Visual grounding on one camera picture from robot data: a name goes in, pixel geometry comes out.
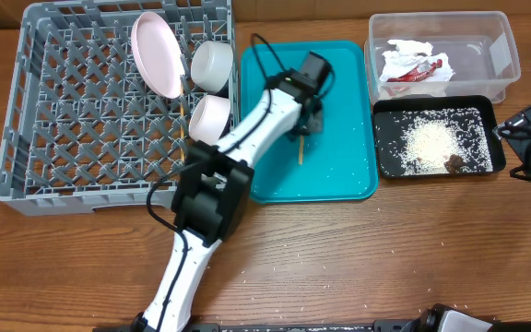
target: red wrapper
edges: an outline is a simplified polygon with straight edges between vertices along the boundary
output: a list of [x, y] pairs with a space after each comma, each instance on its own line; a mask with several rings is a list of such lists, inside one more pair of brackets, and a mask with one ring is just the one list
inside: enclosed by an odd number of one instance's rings
[[431, 65], [428, 63], [421, 64], [402, 77], [389, 78], [387, 82], [419, 82], [431, 76], [436, 69], [442, 68], [442, 64], [442, 59], [438, 59], [438, 61]]

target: pink plate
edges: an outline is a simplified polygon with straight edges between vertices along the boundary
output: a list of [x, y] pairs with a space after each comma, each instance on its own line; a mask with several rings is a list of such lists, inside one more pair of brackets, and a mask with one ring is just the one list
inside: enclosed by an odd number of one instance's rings
[[182, 51], [169, 24], [158, 14], [143, 13], [133, 26], [131, 43], [136, 67], [145, 83], [160, 96], [180, 96]]

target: tray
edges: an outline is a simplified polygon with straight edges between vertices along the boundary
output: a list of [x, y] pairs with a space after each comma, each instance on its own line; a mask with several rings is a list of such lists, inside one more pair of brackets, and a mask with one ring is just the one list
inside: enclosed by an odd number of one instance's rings
[[[336, 84], [324, 100], [323, 132], [304, 138], [303, 164], [298, 163], [300, 141], [281, 137], [255, 167], [252, 199], [259, 203], [290, 203], [371, 196], [378, 187], [378, 172], [360, 47], [350, 41], [272, 46], [286, 68], [300, 67], [309, 51], [320, 54], [336, 71]], [[279, 67], [267, 48], [256, 48], [265, 71], [269, 75], [278, 73]], [[241, 65], [243, 117], [259, 101], [265, 81], [251, 49], [243, 54]]]
[[[475, 108], [476, 111], [464, 110]], [[417, 167], [402, 166], [402, 151], [407, 150], [407, 141], [404, 135], [409, 128], [415, 127], [415, 121], [427, 118], [424, 111], [437, 111], [438, 120], [450, 121], [448, 127], [456, 128], [455, 140], [462, 147], [467, 157], [465, 168], [462, 172], [443, 172], [427, 174]], [[490, 100], [484, 96], [444, 97], [401, 99], [391, 101], [378, 101], [373, 108], [374, 136], [376, 139], [376, 153], [378, 155], [381, 175], [384, 178], [403, 178], [420, 176], [456, 176], [466, 174], [485, 174], [499, 172], [505, 168], [505, 155], [501, 141], [493, 133], [497, 126], [495, 113]], [[489, 153], [489, 158], [481, 157], [479, 140], [483, 139]], [[431, 143], [426, 149], [436, 149]]]
[[[84, 0], [26, 9], [0, 148], [0, 201], [29, 216], [143, 205], [152, 183], [183, 164], [187, 123], [205, 96], [189, 80], [194, 51], [208, 40], [234, 49], [235, 34], [230, 0], [180, 3]], [[180, 42], [186, 75], [178, 99], [157, 96], [136, 69], [130, 34], [144, 11], [161, 15]], [[235, 120], [237, 79], [234, 66]], [[168, 207], [176, 184], [153, 203]]]

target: clear plastic container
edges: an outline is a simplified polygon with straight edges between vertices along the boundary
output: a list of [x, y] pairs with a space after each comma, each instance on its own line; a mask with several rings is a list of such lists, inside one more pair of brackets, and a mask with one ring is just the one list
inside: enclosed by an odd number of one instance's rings
[[[505, 99], [505, 88], [521, 76], [512, 28], [502, 12], [376, 14], [364, 46], [371, 103], [392, 98], [483, 95]], [[449, 82], [381, 82], [383, 52], [391, 39], [429, 42], [433, 55], [446, 53], [455, 74]], [[407, 94], [415, 91], [426, 94]]]

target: cup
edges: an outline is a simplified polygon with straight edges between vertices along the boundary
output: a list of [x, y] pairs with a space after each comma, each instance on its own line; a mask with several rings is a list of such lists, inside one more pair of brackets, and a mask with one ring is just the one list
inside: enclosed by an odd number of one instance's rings
[[229, 75], [233, 66], [232, 48], [219, 41], [205, 41], [192, 59], [192, 80], [210, 94], [229, 97]]
[[230, 125], [230, 100], [206, 95], [198, 102], [190, 119], [190, 137], [215, 145]]

